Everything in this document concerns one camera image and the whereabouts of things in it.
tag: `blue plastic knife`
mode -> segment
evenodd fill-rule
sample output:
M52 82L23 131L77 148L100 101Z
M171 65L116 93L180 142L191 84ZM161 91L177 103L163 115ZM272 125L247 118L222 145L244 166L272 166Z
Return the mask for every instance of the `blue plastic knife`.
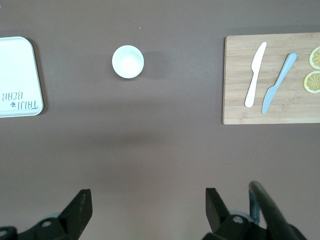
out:
M280 74L279 74L275 84L272 87L270 87L265 93L265 96L263 99L263 104L262 104L262 113L263 114L267 113L268 108L270 106L270 103L271 103L272 99L274 98L280 84L282 83L282 80L285 78L285 76L289 72L290 68L292 67L292 65L294 64L296 59L297 59L297 54L295 52L289 53L289 55L286 57L285 62L283 64L283 67L280 71Z

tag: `knife blade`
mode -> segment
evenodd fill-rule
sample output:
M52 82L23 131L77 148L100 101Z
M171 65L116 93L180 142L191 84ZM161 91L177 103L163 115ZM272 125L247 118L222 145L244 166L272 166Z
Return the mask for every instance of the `knife blade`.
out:
M286 57L285 62L282 66L282 69L280 71L280 74L273 86L271 86L265 93L263 104L262 104L262 113L266 114L268 111L268 108L270 106L270 103L272 99L274 98L280 84L282 83L282 80L285 78L287 73L289 72L290 68L294 64L294 62L297 59L297 54L295 52L289 53L289 55Z
M253 74L252 74L251 83L244 101L244 105L247 108L251 108L254 105L259 70L260 70L262 58L264 56L266 47L267 47L267 43L265 41L261 43L260 47L256 51L252 60L251 69Z

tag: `white tray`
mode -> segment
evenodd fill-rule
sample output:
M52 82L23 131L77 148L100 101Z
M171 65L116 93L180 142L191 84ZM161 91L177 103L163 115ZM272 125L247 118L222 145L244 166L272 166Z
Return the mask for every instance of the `white tray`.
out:
M20 36L0 38L0 118L34 116L43 108L31 43Z

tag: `brown table surface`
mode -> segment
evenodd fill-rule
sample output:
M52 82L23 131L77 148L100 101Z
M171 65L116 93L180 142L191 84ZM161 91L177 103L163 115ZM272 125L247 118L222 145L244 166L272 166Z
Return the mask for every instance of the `brown table surface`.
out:
M205 189L249 212L259 181L320 239L320 125L223 125L225 37L318 32L318 0L0 0L0 37L33 44L45 108L0 119L0 226L22 232L80 189L80 239L200 240ZM142 73L111 59L133 45Z

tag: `lemon slice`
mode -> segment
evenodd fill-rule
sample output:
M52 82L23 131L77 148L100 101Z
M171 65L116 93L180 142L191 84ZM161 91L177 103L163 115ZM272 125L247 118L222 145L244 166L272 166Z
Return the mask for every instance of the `lemon slice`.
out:
M309 93L316 94L320 92L320 71L310 72L303 81L303 87Z
M309 63L314 69L320 69L320 46L311 52Z

